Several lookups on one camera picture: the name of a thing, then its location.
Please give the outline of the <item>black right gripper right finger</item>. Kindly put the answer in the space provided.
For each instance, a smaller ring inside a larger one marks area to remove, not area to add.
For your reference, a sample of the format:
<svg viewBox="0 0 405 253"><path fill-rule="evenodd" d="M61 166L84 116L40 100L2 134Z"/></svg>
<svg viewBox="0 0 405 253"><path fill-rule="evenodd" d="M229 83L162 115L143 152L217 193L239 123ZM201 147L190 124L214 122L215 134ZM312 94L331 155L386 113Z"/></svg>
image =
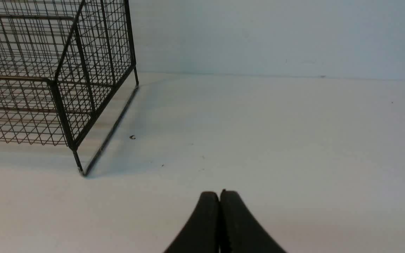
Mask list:
<svg viewBox="0 0 405 253"><path fill-rule="evenodd" d="M261 226L237 191L224 189L220 208L222 253L286 252Z"/></svg>

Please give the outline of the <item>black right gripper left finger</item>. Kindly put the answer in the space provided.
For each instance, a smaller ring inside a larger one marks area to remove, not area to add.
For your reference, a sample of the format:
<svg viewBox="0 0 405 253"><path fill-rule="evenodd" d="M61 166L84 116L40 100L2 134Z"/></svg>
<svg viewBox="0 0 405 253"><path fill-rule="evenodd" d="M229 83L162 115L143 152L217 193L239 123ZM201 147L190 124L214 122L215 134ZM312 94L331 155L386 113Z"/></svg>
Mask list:
<svg viewBox="0 0 405 253"><path fill-rule="evenodd" d="M191 216L171 242L166 253L218 253L220 202L215 192L199 196Z"/></svg>

